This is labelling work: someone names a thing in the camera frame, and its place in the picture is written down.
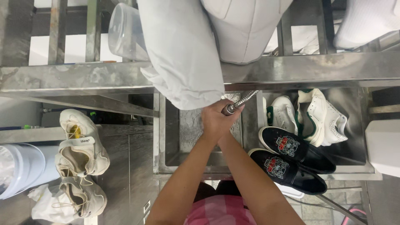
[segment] forearm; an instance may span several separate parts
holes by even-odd
[[[268,175],[231,135],[218,142],[226,163],[258,224],[303,224]]]
[[[146,224],[183,224],[215,141],[201,136],[154,202]]]

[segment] white cloth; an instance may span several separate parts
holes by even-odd
[[[41,185],[31,190],[28,197],[36,201],[36,205],[32,208],[32,219],[45,219],[54,223],[70,223],[74,220],[74,208],[65,206],[71,204],[68,196],[58,188],[58,186],[48,187],[49,185]]]
[[[208,106],[225,87],[210,23],[198,0],[138,0],[151,68],[143,75],[181,110]]]
[[[334,44],[356,48],[394,30],[400,30],[400,0],[348,0]]]
[[[258,60],[292,0],[202,0],[215,27],[220,58],[247,64]]]

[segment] clear plastic container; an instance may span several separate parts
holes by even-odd
[[[148,61],[139,10],[124,3],[115,6],[108,28],[108,47],[114,55]]]

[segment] stainless steel sink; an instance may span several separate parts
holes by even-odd
[[[324,179],[338,180],[379,180],[379,174],[368,162],[364,130],[368,124],[366,98],[362,88],[328,88],[322,90],[326,99],[348,118],[345,134],[348,141],[333,144],[320,149],[330,155],[337,165],[331,175],[322,175]],[[238,100],[246,92],[227,93],[225,96]],[[266,125],[262,103],[267,105],[282,95],[287,95],[295,104],[297,91],[260,91],[256,97],[246,103],[241,118],[231,128],[235,139],[245,151],[263,147],[258,141],[259,128]],[[154,95],[154,109],[160,111],[160,117],[154,119],[154,179],[168,179],[185,160],[190,150],[202,134],[201,109],[178,110],[161,94]],[[204,180],[231,179],[221,150],[215,147],[204,171]]]

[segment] person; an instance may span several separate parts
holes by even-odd
[[[243,107],[227,117],[221,113],[227,104],[232,101],[224,99],[203,108],[204,132],[161,190],[147,225],[304,225],[274,182],[231,135],[229,129]],[[216,144],[234,181],[221,181],[216,193],[210,194],[204,191],[208,185],[201,178]],[[201,192],[211,196],[201,198]]]

